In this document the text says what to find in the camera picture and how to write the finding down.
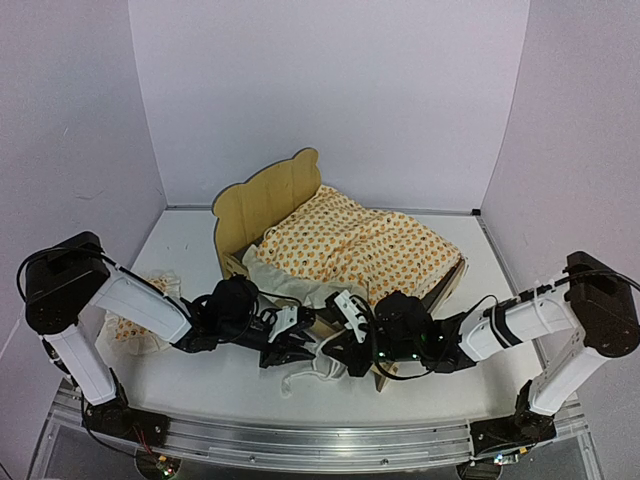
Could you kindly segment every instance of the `wooden headboard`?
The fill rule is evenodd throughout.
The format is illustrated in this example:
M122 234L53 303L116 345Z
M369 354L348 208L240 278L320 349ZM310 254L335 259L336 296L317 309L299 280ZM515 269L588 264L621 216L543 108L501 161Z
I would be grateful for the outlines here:
M225 278L245 273L234 253L315 195L322 183L317 161L318 152L305 148L289 160L260 170L246 182L227 187L216 197L212 205L218 217L214 241Z

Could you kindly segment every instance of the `white backdrop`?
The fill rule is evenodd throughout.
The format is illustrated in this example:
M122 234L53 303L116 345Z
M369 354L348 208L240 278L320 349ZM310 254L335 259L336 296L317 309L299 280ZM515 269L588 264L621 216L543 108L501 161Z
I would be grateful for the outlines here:
M131 0L169 204L313 146L370 206L480 207L529 2Z

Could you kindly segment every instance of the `black cable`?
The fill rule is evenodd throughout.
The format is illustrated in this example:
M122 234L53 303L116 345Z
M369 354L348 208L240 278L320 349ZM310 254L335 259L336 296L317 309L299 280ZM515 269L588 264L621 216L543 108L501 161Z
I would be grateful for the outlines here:
M180 305L178 305L171 297L169 297L168 295L165 295L162 290L160 290L158 287L156 287L152 283L146 281L144 278L136 275L131 270L123 267L122 265L118 265L118 263L115 260L109 258L108 256L106 256L103 253L97 252L95 250L90 250L90 249L87 249L87 248L78 248L78 247L50 247L50 248L45 248L44 250L39 250L39 251L37 251L35 253L32 253L27 258L25 258L22 261L22 263L20 263L20 266L18 267L18 270L16 272L16 286L18 288L18 293L20 294L20 297L22 298L22 300L24 302L26 302L27 298L26 298L26 295L24 294L24 290L22 289L22 284L20 282L20 278L22 276L22 271L29 265L29 263L31 263L31 262L33 262L33 261L35 261L35 260L37 260L37 259L39 259L41 257L49 255L50 253L53 253L53 252L77 252L77 253L82 253L84 255L92 257L92 258L97 258L97 259L100 259L100 260L104 260L109 265L113 266L117 271L124 273L125 275L133 278L137 282L142 283L146 287L152 289L154 292L156 292L158 295L160 295L164 300L166 300L171 305L173 305L175 308L177 308L178 311L184 313L184 309L182 309L180 307Z
M112 452L116 452L116 453L120 453L121 455L126 455L129 458L133 458L134 460L136 460L136 458L138 458L134 453L129 453L129 452L125 452L124 450L120 450L119 448L116 448L112 445L109 445L106 442L103 442L102 440L100 440L98 437L96 437L94 435L94 433L91 431L91 429L89 428L89 424L87 423L87 417L86 417L86 412L85 412L85 398L84 398L84 393L81 394L80 397L80 415L82 417L82 425L84 426L85 430L87 431L87 433L89 434L89 436L95 440L97 443L99 443L100 445L102 445L103 447L111 450ZM147 460L145 458L142 458L142 460L147 461L149 463L152 463L153 465L156 464L156 462L152 462L151 460Z
M251 322L253 322L254 318L257 317L259 308L260 307L258 306L258 301L254 300L253 306L251 307L251 311L249 312L249 318L247 319L247 323L245 324L245 326L242 329L242 331L238 335L233 337L232 339L230 339L230 340L221 340L221 341L218 342L218 344L224 345L225 343L233 343L236 340L239 340L240 338L244 337L244 335L249 330L249 326L251 325Z
M294 302L296 302L298 304L299 307L302 306L302 302L300 300L298 300L296 297L289 297L287 295L276 295L275 293L263 292L262 290L258 290L258 293L261 293L262 295L264 295L266 297L282 298L284 300L293 300Z
M447 344L445 345L444 349L442 350L442 353L440 355L440 357L438 358L437 362L436 362L436 366L433 369L427 370L424 373L421 373L419 375L411 375L408 377L400 377L398 375L394 375L393 373L385 370L384 368L382 368L382 366L380 365L380 360L378 357L378 346L377 346L377 325L375 324L376 319L375 319L375 314L373 313L373 311L371 310L371 307L369 306L369 303L362 298L359 295L352 295L351 298L357 298L359 303L361 303L362 305L364 305L369 317L373 320L373 324L371 324L370 322L370 331L371 331L371 350L372 350L372 355L373 355L373 363L376 366L376 368L380 371L380 373L391 379L391 380L396 380L396 381L404 381L404 380L414 380L416 378L422 378L425 377L427 375L429 375L430 373L433 373L434 371L436 371L438 369L438 367L440 366L440 364L443 362L444 357L447 353L447 351L449 350L449 347L451 346L451 342L453 341L453 339L455 338L453 335L451 337L449 337L449 339L447 340ZM493 295L493 294L489 294L489 295L485 295L484 297L482 297L475 305L473 305L469 310L463 312L463 316L462 318L460 318L456 324L456 327L454 328L454 331L460 327L460 325L462 325L462 322L464 322L469 315L471 315L471 313L473 311L475 311L480 304L482 304L482 302L484 302L487 298L493 298L496 305L498 305L499 301L498 298Z
M617 278L618 280L622 280L627 285L635 288L638 292L640 292L640 283L636 282L630 277L627 277L626 275L623 275L622 273L614 272L613 270L587 270L584 272L572 273L558 280L555 283L555 286L559 287L560 285L564 285L570 280L575 280L577 278L583 278L583 277L614 277L614 278Z
M7 478L9 480L13 480L13 477L11 476L11 474L7 471L6 468L4 468L4 465L2 465L2 462L0 462L0 468L2 469L2 471L4 472L4 474L7 476Z
M29 263L33 262L34 260L37 260L40 257L44 257L44 256L49 255L50 253L54 253L54 252L79 252L79 253L84 253L85 255L88 255L90 257L102 259L105 262L110 263L113 266L117 265L116 262L111 260L106 255L103 255L102 253L97 252L95 250L89 250L89 249L86 249L86 248L78 248L78 247L49 247L49 248L45 248L43 250L38 250L37 252L34 252L31 255L29 255L27 258L25 258L22 261L22 263L20 263L20 266L18 267L18 271L16 273L16 286L18 287L18 293L20 294L20 297L22 298L23 301L26 301L27 297L24 294L24 290L22 289L22 284L20 283L20 276L22 275L22 271L25 269L25 267Z

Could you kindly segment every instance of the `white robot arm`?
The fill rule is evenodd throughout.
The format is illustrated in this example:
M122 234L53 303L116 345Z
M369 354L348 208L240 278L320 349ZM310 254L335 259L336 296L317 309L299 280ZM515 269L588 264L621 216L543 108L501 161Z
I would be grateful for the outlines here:
M400 292L383 299L375 313L364 302L341 294L331 299L348 330L323 352L361 376L371 364L386 372L388 362L419 360L429 373L473 367L523 342L573 330L561 352L520 391L516 413L471 425L476 456L526 447L555 436L553 416L564 401L605 362L629 355L640 344L640 328L630 286L637 282L614 272L584 252L567 257L563 278L497 303L433 320L416 298ZM364 330L355 335L356 330Z

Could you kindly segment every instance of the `polka dot fabric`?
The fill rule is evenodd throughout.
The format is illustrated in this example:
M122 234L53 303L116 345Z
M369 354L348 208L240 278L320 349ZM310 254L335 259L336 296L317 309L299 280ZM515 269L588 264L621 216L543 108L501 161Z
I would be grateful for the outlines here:
M364 208L325 185L265 232L257 255L296 277L360 285L372 305L395 290L424 297L461 257L408 215Z

